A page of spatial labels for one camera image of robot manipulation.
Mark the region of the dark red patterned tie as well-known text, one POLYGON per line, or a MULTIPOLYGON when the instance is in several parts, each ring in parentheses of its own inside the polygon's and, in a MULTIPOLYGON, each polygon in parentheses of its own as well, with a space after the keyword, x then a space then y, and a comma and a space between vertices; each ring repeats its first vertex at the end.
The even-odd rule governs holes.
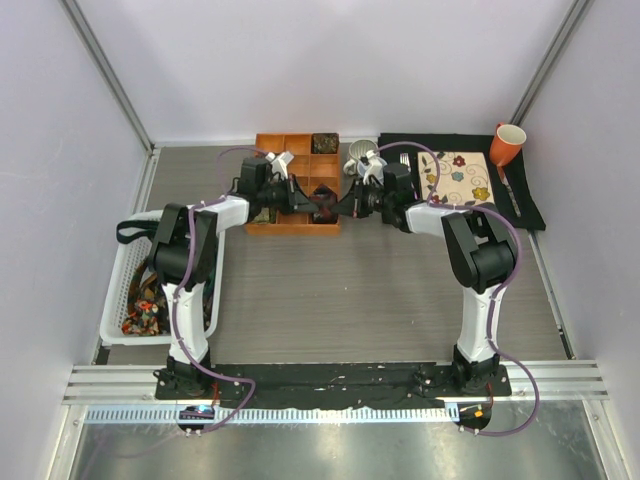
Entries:
POLYGON ((309 200, 317 206, 318 210, 310 214, 312 224, 336 224, 338 215, 331 211, 331 208, 337 203, 337 194, 327 185, 320 184, 317 186, 309 200))

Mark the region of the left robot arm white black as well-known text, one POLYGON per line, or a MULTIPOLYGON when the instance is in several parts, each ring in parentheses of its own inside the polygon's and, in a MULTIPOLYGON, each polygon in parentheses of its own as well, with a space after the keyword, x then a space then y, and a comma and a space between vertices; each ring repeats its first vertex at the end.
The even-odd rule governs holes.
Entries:
POLYGON ((203 398, 220 377, 211 370, 204 287, 218 270, 225 231, 251 222, 264 208, 318 211, 287 171, 293 159, 289 151, 247 158, 230 192, 209 203, 164 207, 148 257, 167 300, 171 335, 166 366, 154 372, 158 399, 203 398))

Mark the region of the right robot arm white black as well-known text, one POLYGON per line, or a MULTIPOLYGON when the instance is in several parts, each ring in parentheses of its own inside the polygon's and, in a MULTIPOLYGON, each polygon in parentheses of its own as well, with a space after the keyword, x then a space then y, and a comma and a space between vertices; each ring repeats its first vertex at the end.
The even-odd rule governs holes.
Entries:
POLYGON ((487 204, 459 210, 418 200, 404 164, 384 166, 382 177, 381 181, 355 180, 331 212, 353 218, 378 212, 384 223, 405 233, 444 240, 451 270, 463 289, 462 326, 453 350, 451 383, 462 394, 475 394, 498 373, 500 304, 518 263, 513 230, 487 204))

